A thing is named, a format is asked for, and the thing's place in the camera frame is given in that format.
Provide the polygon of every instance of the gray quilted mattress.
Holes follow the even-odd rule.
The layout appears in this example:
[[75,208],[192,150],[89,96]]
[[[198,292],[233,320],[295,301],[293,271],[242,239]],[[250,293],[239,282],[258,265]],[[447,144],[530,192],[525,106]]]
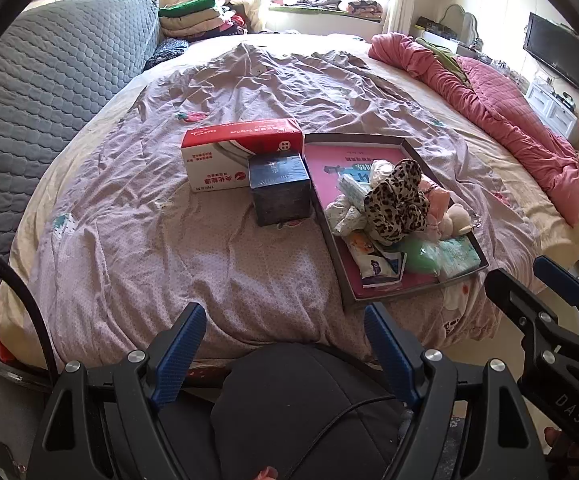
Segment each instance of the gray quilted mattress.
[[40,177],[134,76],[159,36],[157,0],[63,0],[0,38],[0,256]]

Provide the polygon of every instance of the pink quilt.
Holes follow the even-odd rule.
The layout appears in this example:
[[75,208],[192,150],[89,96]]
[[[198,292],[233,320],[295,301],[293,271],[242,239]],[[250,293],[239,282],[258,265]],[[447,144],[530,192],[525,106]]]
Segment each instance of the pink quilt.
[[578,223],[579,165],[575,151],[566,139],[543,126],[506,77],[477,60],[459,57],[473,86],[468,88],[443,68],[430,50],[397,33],[374,36],[369,57],[406,70],[438,92],[518,159],[569,225]]

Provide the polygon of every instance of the black cable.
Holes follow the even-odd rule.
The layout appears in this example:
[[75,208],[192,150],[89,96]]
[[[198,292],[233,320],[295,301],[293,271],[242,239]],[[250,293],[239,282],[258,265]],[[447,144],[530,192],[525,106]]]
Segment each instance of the black cable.
[[56,384],[58,380],[58,368],[56,367],[56,359],[54,358],[54,351],[51,346],[51,341],[49,339],[49,333],[47,332],[47,327],[45,326],[45,321],[40,313],[40,309],[36,304],[36,300],[31,295],[31,292],[27,288],[27,285],[21,280],[20,276],[16,274],[2,258],[0,258],[0,277],[2,280],[10,286],[14,291],[16,296],[22,301],[25,310],[31,318],[31,323],[34,325],[36,334],[40,341],[40,347],[42,348],[43,355],[45,357],[45,363],[47,363],[47,371],[49,373],[49,380],[52,385]]
[[347,408],[345,408],[338,415],[332,418],[332,420],[330,420],[329,423],[324,428],[322,428],[321,432],[318,435],[316,435],[316,438],[314,438],[314,440],[309,445],[307,451],[305,451],[305,454],[301,457],[301,459],[298,462],[296,462],[293,466],[291,466],[289,472],[284,476],[284,480],[289,480],[291,478],[291,476],[296,472],[296,469],[300,467],[300,465],[305,461],[307,456],[314,450],[314,447],[316,447],[316,445],[320,442],[320,440],[327,434],[329,430],[331,430],[336,425],[336,423],[339,420],[341,420],[341,418],[343,418],[343,416],[347,415],[349,412],[352,412],[353,410],[360,408],[361,406],[365,406],[366,404],[371,404],[373,402],[381,402],[382,400],[394,400],[394,399],[396,399],[396,396],[387,395],[383,397],[374,397],[373,399],[361,400],[361,402],[357,402],[355,404],[347,406]]

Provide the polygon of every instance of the leopard print fabric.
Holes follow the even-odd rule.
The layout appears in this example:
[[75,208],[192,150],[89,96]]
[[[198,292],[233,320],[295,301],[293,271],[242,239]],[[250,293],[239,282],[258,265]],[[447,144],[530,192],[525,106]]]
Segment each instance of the leopard print fabric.
[[418,162],[406,158],[365,196],[367,220],[385,240],[397,242],[427,226],[429,201],[418,190],[422,174]]

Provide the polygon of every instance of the stack of blankets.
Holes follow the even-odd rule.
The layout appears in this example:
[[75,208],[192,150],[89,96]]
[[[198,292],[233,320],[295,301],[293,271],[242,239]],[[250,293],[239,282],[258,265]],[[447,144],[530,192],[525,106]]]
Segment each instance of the stack of blankets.
[[158,10],[162,33],[193,41],[245,34],[244,20],[227,4],[230,0],[192,0]]

